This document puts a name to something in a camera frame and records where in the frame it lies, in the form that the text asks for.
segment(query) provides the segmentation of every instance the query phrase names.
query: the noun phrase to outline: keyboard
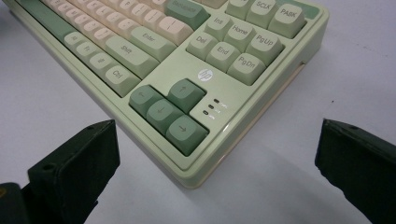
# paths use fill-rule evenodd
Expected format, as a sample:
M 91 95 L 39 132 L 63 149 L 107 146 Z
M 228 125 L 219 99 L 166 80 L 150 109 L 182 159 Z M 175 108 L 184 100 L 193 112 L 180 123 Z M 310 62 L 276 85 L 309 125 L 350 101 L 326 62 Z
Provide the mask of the keyboard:
M 297 0 L 3 1 L 189 189 L 314 56 L 329 19 Z

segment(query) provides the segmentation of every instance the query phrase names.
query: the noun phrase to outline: cream keycap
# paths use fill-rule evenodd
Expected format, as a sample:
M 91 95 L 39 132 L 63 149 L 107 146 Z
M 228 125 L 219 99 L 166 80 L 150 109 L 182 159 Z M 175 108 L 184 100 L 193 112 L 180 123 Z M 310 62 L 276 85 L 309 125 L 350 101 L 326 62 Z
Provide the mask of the cream keycap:
M 68 10 L 68 11 L 66 12 L 64 18 L 65 18 L 69 23 L 71 23 L 73 26 L 75 26 L 75 25 L 76 25 L 76 23 L 75 23 L 76 17 L 78 17 L 78 16 L 80 16 L 80 15 L 82 15 L 82 14 L 84 14 L 84 12 L 82 12 L 80 9 L 78 9 L 78 8 L 75 7 L 75 8 L 73 8 L 73 9 Z
M 125 39 L 129 39 L 131 38 L 132 30 L 139 26 L 140 26 L 139 23 L 131 19 L 125 19 L 121 21 L 114 29 L 117 32 L 117 34 L 119 34 L 120 36 L 124 37 Z
M 107 40 L 113 35 L 115 35 L 114 32 L 103 27 L 93 34 L 92 41 L 104 49 L 106 47 Z
M 102 24 L 106 24 L 106 17 L 113 12 L 115 12 L 113 8 L 108 6 L 103 6 L 103 7 L 99 7 L 94 14 L 96 15 L 95 17 L 97 20 L 99 20 Z
M 152 0 L 150 5 L 153 9 L 165 12 L 166 4 L 168 3 L 168 1 L 169 0 Z
M 124 15 L 122 15 L 121 13 L 119 13 L 119 12 L 116 11 L 116 12 L 110 13 L 110 14 L 106 17 L 105 25 L 106 25 L 107 27 L 115 27 L 115 26 L 118 26 L 119 23 L 120 23 L 121 21 L 125 20 L 125 19 L 127 19 L 126 16 L 124 16 Z
M 105 4 L 99 2 L 99 1 L 91 1 L 89 4 L 87 4 L 87 13 L 90 15 L 96 15 L 96 10 L 99 9 L 100 7 L 103 7 Z
M 132 20 L 137 21 L 139 24 L 143 24 L 143 19 L 150 11 L 151 7 L 146 4 L 139 3 L 134 8 L 132 8 L 129 16 Z
M 165 17 L 165 14 L 160 10 L 152 9 L 143 19 L 143 25 L 152 31 L 156 31 L 160 21 Z
M 179 46 L 192 34 L 193 30 L 180 20 L 173 17 L 165 17 L 160 21 L 157 32 Z
M 119 5 L 120 13 L 128 17 L 132 8 L 134 8 L 138 3 L 139 2 L 136 0 L 123 0 Z

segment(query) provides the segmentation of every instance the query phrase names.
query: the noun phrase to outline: white surface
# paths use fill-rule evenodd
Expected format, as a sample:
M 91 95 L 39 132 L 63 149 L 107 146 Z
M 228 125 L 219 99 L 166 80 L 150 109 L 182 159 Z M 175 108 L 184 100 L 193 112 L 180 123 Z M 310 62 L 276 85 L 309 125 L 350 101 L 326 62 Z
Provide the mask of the white surface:
M 396 144 L 396 2 L 317 0 L 322 48 L 196 190 L 118 129 L 121 166 L 86 223 L 369 223 L 314 164 L 323 118 Z M 109 116 L 0 2 L 0 183 Z

